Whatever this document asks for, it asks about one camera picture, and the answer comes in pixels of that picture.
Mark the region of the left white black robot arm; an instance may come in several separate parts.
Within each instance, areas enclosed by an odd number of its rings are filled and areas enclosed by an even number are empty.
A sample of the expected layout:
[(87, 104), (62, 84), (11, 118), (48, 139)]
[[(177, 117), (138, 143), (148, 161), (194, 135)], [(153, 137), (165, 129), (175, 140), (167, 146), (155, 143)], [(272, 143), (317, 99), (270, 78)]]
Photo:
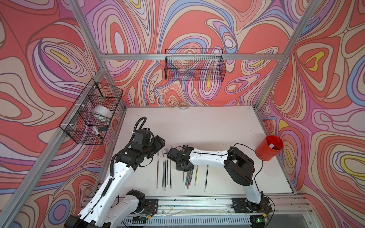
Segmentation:
[(116, 206), (113, 203), (143, 161), (152, 161), (165, 146), (165, 139), (144, 127), (146, 121), (144, 116), (136, 122), (128, 144), (112, 156), (109, 178), (77, 216), (66, 219), (66, 228), (115, 228), (131, 213), (144, 211), (145, 194), (137, 190), (130, 190)]

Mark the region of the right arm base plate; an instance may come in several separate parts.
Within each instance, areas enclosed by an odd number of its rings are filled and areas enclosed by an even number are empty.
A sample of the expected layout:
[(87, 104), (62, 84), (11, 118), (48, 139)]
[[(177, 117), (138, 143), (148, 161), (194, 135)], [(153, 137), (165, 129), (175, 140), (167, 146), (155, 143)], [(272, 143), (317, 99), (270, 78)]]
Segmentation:
[(232, 198), (232, 209), (235, 213), (264, 213), (268, 214), (273, 212), (271, 203), (268, 198), (261, 199), (259, 204), (249, 202), (246, 198)]

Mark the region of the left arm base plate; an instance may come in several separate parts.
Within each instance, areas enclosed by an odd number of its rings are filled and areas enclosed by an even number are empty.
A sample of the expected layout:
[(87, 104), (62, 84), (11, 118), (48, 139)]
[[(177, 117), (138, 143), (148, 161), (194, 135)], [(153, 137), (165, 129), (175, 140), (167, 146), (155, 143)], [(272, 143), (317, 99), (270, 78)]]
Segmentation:
[(153, 216), (158, 212), (159, 199), (149, 198), (145, 199), (144, 203), (139, 205), (134, 214), (144, 214)]

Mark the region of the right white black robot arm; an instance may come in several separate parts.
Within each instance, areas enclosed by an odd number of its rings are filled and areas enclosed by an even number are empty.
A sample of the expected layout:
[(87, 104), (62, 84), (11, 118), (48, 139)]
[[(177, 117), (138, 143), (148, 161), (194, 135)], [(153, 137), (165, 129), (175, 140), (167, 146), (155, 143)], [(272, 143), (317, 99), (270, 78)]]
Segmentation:
[(247, 156), (235, 145), (226, 151), (204, 151), (188, 145), (182, 149), (171, 148), (166, 153), (167, 158), (175, 162), (178, 171), (192, 171), (197, 166), (223, 168), (233, 182), (243, 187), (246, 197), (233, 198), (235, 213), (263, 213), (275, 211), (269, 197), (258, 188), (254, 160)]

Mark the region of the green pencil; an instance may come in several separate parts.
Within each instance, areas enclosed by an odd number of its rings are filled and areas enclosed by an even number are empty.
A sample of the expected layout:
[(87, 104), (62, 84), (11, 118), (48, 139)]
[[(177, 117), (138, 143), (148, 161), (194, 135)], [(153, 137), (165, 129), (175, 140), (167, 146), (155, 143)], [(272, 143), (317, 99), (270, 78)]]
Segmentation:
[(164, 191), (164, 173), (162, 171), (162, 190)]

